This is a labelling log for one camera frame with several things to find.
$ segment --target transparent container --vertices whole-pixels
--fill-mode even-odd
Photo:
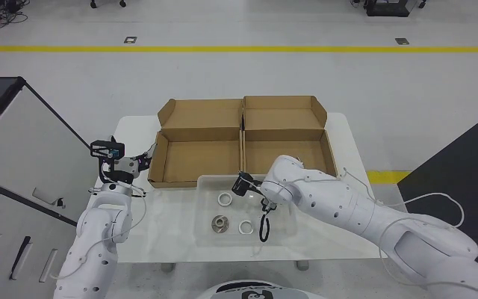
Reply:
[[[254,176],[254,179],[263,180],[265,176]],[[275,211],[267,216],[270,222],[269,238],[265,243],[259,240],[259,228],[261,216],[262,196],[255,192],[247,191],[244,197],[239,197],[231,191],[238,178],[232,176],[200,176],[197,180],[195,195],[195,220],[194,237],[196,244],[201,247],[216,246],[251,246],[251,245],[280,245],[287,243],[297,234],[297,221],[295,207],[278,205]],[[232,196],[229,206],[221,206],[217,197],[227,192]],[[212,220],[218,216],[226,216],[229,220],[229,228],[222,233],[213,231]],[[239,223],[243,220],[251,221],[254,232],[250,235],[239,233]]]

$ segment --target black cable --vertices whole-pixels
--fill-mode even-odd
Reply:
[[[270,224],[269,224],[269,218],[266,218],[266,217],[267,217],[267,213],[264,213],[261,218],[261,228],[259,229],[259,238],[261,239],[262,243],[267,241],[269,238]],[[262,233],[264,231],[264,219],[266,220],[267,231],[266,231],[266,236],[262,237]]]
[[[21,9],[28,4],[30,0],[0,0],[0,28],[26,21],[28,16]]]

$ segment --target cardboard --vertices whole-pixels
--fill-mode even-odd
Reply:
[[[337,176],[327,112],[314,96],[246,96],[243,119],[244,171],[266,174],[279,155],[290,155]]]
[[[158,118],[161,131],[148,175],[153,187],[195,187],[203,174],[242,170],[241,99],[171,99]]]

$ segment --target yellow floor line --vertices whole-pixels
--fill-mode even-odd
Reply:
[[[0,52],[478,53],[478,46],[0,46]]]
[[[371,184],[397,184],[409,174],[410,171],[367,171]]]

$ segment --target black panel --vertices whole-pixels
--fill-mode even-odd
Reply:
[[[465,210],[460,230],[478,242],[478,124],[398,183],[403,200],[442,192]],[[431,196],[406,205],[410,213],[428,214],[449,224],[460,221],[458,207],[447,198]]]
[[[23,80],[23,78],[0,78],[0,115],[13,101],[23,86],[25,86],[25,80]]]

